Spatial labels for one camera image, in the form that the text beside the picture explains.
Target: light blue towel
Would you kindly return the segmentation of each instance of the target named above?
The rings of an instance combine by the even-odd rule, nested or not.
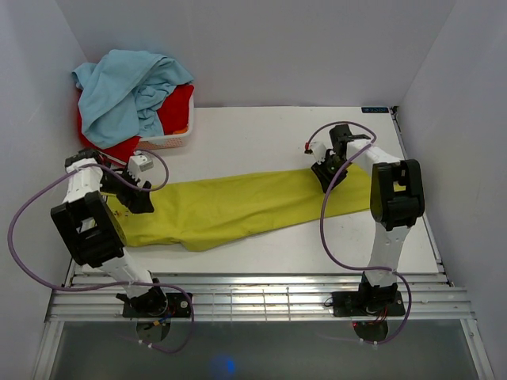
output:
[[[148,51],[111,50],[72,74],[82,89],[82,133],[103,149],[137,135],[163,135],[156,111],[176,85],[193,80],[176,60]]]

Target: yellow cloth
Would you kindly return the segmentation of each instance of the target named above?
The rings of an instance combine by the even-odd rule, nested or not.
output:
[[[108,205],[129,246],[181,243],[204,251],[318,219],[323,198],[315,175],[302,169],[168,184],[151,193],[153,214],[131,214],[114,197]],[[367,210],[369,200],[370,179],[352,165],[333,190],[326,217]]]

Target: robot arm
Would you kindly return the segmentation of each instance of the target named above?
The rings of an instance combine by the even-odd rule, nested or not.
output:
[[[320,142],[308,147],[316,163],[311,167],[325,192],[334,174],[354,154],[369,144],[366,135],[353,135],[347,124],[330,131],[333,149]],[[368,267],[398,267],[403,242],[416,219],[423,215],[425,201],[421,168],[416,160],[400,160],[377,146],[370,146],[354,163],[372,179],[370,210],[375,220],[375,239]],[[347,176],[347,170],[335,186]],[[378,310],[395,301],[396,277],[391,272],[365,271],[356,297],[356,306]]]
[[[156,283],[145,268],[125,250],[125,236],[101,192],[112,193],[133,214],[153,212],[149,192],[138,192],[98,167],[80,167],[98,163],[107,165],[96,150],[85,149],[65,162],[66,171],[78,172],[69,180],[63,203],[51,209],[51,218],[74,260],[101,269],[116,281]],[[153,162],[139,154],[129,159],[121,177],[130,184],[139,183],[139,174],[153,167]],[[146,181],[144,188],[151,188]],[[162,315],[167,309],[166,295],[160,287],[125,286],[126,294],[117,298],[137,312]]]

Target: white wall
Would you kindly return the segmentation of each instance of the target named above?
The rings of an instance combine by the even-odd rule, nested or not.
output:
[[[459,0],[400,106],[444,265],[507,378],[507,3]]]
[[[57,0],[86,57],[171,53],[196,102],[396,105],[456,0]]]
[[[70,71],[84,55],[54,0],[0,2],[0,378],[30,378],[50,291],[28,279],[7,251],[10,218],[21,204],[64,173],[78,149]],[[64,188],[22,216],[15,243],[26,263],[56,283],[69,254],[49,210]]]

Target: white basket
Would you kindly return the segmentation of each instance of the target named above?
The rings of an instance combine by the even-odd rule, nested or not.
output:
[[[193,129],[193,95],[189,99],[189,129],[185,133],[179,135],[167,135],[157,137],[143,137],[139,140],[137,148],[141,149],[166,149],[179,148],[185,146],[189,142],[190,134]]]

